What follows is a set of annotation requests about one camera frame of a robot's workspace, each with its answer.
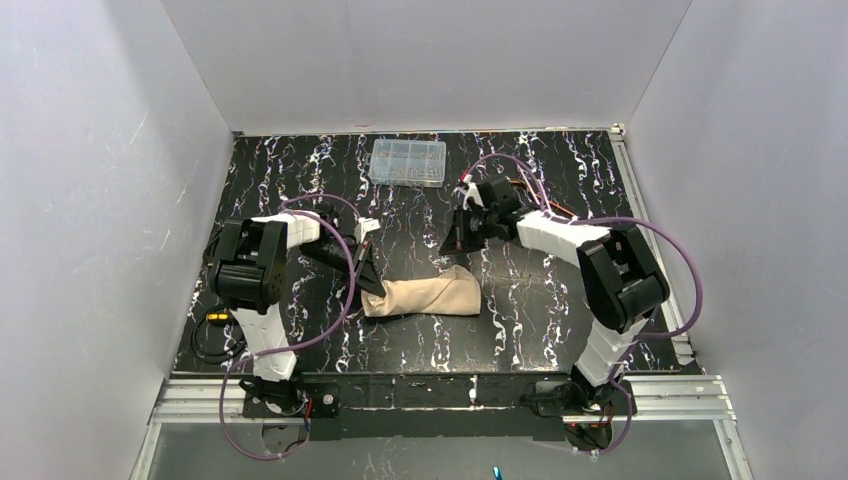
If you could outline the beige cloth napkin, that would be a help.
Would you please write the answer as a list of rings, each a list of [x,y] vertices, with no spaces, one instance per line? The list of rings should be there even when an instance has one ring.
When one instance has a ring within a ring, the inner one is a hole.
[[[479,281],[466,268],[453,265],[439,276],[415,280],[383,280],[384,296],[362,291],[364,314],[386,318],[408,314],[472,316],[482,308]]]

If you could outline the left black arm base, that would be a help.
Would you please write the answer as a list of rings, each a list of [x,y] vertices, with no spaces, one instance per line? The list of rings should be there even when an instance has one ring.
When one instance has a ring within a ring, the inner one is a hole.
[[[246,418],[334,418],[339,414],[340,388],[333,383],[239,382],[245,393]]]

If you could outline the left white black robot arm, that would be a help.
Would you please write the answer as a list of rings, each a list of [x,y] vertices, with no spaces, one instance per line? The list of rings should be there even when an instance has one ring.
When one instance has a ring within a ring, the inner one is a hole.
[[[285,210],[224,222],[213,255],[210,285],[240,326],[253,361],[255,377],[271,382],[292,377],[296,352],[320,343],[346,319],[361,291],[386,295],[373,263],[369,235],[380,228],[375,218],[359,218],[353,233],[341,234],[335,212]],[[283,296],[288,252],[301,254],[348,277],[342,313],[327,331],[291,346],[279,303]]]

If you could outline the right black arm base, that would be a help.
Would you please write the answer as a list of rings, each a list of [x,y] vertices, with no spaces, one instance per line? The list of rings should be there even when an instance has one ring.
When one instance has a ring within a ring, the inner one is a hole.
[[[522,406],[541,417],[570,415],[624,415],[633,400],[610,383],[600,387],[584,386],[570,379],[541,380],[530,383],[519,397]]]

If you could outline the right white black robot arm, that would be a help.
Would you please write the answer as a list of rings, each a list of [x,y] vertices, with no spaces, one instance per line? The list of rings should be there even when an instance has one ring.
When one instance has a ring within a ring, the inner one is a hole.
[[[497,238],[577,267],[593,323],[572,375],[585,389],[616,379],[626,349],[670,296],[668,282],[639,229],[584,225],[527,206],[503,176],[480,183],[464,176],[458,191],[460,204],[440,254],[480,251]]]

